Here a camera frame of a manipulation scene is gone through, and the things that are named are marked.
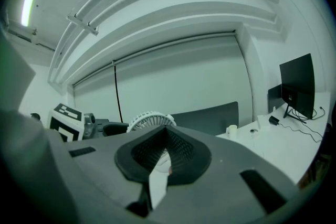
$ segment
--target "black cable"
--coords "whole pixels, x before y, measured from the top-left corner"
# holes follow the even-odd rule
[[[317,120],[317,119],[319,119],[319,118],[321,118],[321,117],[323,117],[323,116],[325,115],[325,110],[323,109],[323,107],[320,106],[320,109],[323,110],[323,115],[318,116],[317,118],[314,118],[314,117],[317,116],[317,111],[314,109],[314,111],[315,111],[315,115],[313,115],[312,119],[310,119],[310,120],[314,121],[314,120]],[[296,113],[294,112],[294,110],[295,110],[295,109],[291,109],[291,110],[289,111],[289,113],[292,112],[292,114],[295,115],[296,117],[298,117],[300,120],[303,120],[303,121],[309,120],[309,118],[307,118],[307,117],[303,117],[303,116],[296,115]]]
[[[117,71],[116,71],[116,66],[114,66],[114,84],[115,84],[115,92],[117,94],[117,102],[118,102],[118,109],[119,109],[119,115],[120,115],[120,120],[122,121],[122,116],[121,116],[121,110],[120,110],[120,103],[119,103],[119,96],[118,96],[118,86],[117,86]]]
[[[323,138],[323,136],[320,135],[320,133],[313,131],[311,128],[309,128],[308,126],[304,125],[303,123],[302,123],[302,125],[305,126],[305,127],[307,127],[307,128],[308,128],[309,130],[311,130],[313,133],[317,133],[321,138]]]
[[[318,142],[321,142],[321,141],[322,141],[322,140],[318,140],[318,141],[316,141],[316,140],[314,139],[314,137],[313,137],[310,133],[305,133],[305,132],[303,132],[303,131],[301,131],[301,130],[293,130],[291,126],[283,126],[281,123],[279,123],[279,125],[281,125],[281,126],[284,127],[284,128],[290,128],[293,132],[301,132],[301,133],[303,133],[303,134],[309,134],[309,135],[311,136],[311,138],[313,138],[313,140],[314,140],[315,143],[318,143]]]
[[[319,118],[321,118],[321,117],[323,117],[324,115],[325,115],[325,110],[323,109],[323,107],[321,107],[320,106],[320,109],[322,109],[323,110],[323,115],[321,115],[321,116],[319,116],[319,117],[317,117],[317,118],[312,118],[312,120],[314,121],[314,120],[317,120],[317,119],[319,119]]]

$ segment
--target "white desk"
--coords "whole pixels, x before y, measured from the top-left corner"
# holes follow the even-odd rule
[[[317,116],[323,114],[320,106],[326,111],[325,116],[317,120],[307,120],[306,123],[308,127],[323,136],[330,109],[330,93],[315,94],[314,108]],[[301,122],[290,117],[284,119],[283,115],[286,107],[287,104],[284,104],[267,116],[276,117],[280,120],[279,123],[284,126],[290,126],[293,130],[310,133],[316,141],[321,140],[317,133],[311,132]],[[258,132],[252,134],[250,132],[251,129],[257,129]],[[221,134],[217,137],[228,139],[226,134]],[[268,130],[260,130],[257,121],[239,128],[236,142],[246,146],[279,168],[296,184],[309,168],[321,144],[321,142],[315,143],[309,134],[293,132],[290,128],[284,128],[281,125],[271,125]]]

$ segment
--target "metal bracket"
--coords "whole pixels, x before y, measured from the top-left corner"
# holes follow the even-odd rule
[[[83,23],[81,20],[77,19],[75,16],[68,15],[67,20],[73,22],[74,24],[78,25],[79,27],[83,28],[84,30],[89,31],[90,33],[94,34],[95,36],[98,35],[98,31],[96,31],[91,26]]]

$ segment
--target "white cup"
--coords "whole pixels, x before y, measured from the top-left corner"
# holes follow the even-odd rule
[[[226,128],[226,134],[230,140],[236,141],[237,140],[237,126],[230,125],[228,128]]]

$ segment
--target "monitor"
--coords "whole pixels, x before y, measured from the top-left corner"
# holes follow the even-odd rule
[[[311,54],[283,63],[281,72],[281,96],[288,104],[284,118],[288,115],[291,106],[308,119],[314,111],[315,79]]]

